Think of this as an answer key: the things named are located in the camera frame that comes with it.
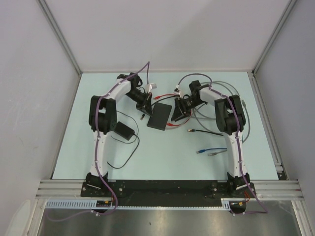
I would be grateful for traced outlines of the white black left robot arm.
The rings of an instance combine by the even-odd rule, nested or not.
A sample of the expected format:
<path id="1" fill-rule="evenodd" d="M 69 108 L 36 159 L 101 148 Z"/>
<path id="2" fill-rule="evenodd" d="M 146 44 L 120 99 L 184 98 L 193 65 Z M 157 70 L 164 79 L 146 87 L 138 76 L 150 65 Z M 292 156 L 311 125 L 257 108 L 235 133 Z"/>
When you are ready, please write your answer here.
<path id="1" fill-rule="evenodd" d="M 143 84 L 137 73 L 120 74 L 116 83 L 103 96 L 93 96 L 90 101 L 89 125 L 94 134 L 94 160 L 90 172 L 86 176 L 87 187 L 97 196 L 108 193 L 106 182 L 108 173 L 108 155 L 104 153 L 109 135 L 115 130 L 117 120 L 117 104 L 126 95 L 136 103 L 136 109 L 145 115 L 153 116 L 152 93 L 138 88 Z"/>

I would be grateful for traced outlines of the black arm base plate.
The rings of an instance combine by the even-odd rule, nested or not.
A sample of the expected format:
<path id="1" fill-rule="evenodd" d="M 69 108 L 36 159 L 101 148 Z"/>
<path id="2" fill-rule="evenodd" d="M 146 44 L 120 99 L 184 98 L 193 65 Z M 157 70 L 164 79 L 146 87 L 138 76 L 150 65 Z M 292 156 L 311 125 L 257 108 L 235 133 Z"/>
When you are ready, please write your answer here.
<path id="1" fill-rule="evenodd" d="M 231 195 L 227 191 L 227 181 L 216 180 L 107 180 L 108 191 L 87 187 L 83 181 L 81 197 L 100 198 L 110 201 L 118 198 L 123 203 L 176 203 L 190 205 L 192 203 L 213 202 L 217 199 L 230 198 L 233 201 L 243 200 L 248 194 L 255 193 L 255 186 L 250 183 L 243 192 Z"/>

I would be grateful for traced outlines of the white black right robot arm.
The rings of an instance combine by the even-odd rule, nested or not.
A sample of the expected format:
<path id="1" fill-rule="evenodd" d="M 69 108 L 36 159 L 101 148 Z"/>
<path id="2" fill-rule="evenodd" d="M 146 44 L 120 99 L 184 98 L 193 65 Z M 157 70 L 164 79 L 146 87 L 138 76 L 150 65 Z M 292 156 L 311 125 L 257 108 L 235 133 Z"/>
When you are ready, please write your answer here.
<path id="1" fill-rule="evenodd" d="M 199 81 L 189 84 L 191 95 L 175 98 L 175 108 L 171 121 L 187 117 L 193 108 L 210 104 L 215 108 L 216 125 L 223 134 L 228 153 L 227 192 L 232 197 L 239 197 L 249 187 L 250 176 L 247 172 L 243 155 L 243 130 L 246 118 L 240 97 L 227 96 L 212 88 L 201 85 Z"/>

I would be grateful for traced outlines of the black network switch box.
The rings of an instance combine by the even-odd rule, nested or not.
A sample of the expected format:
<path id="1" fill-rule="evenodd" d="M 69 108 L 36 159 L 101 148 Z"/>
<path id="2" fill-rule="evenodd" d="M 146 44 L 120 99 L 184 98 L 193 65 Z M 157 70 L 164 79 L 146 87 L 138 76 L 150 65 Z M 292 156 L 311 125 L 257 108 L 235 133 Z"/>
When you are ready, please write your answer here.
<path id="1" fill-rule="evenodd" d="M 164 131 L 172 110 L 172 106 L 163 103 L 157 103 L 153 107 L 153 116 L 149 118 L 147 126 L 149 128 Z"/>

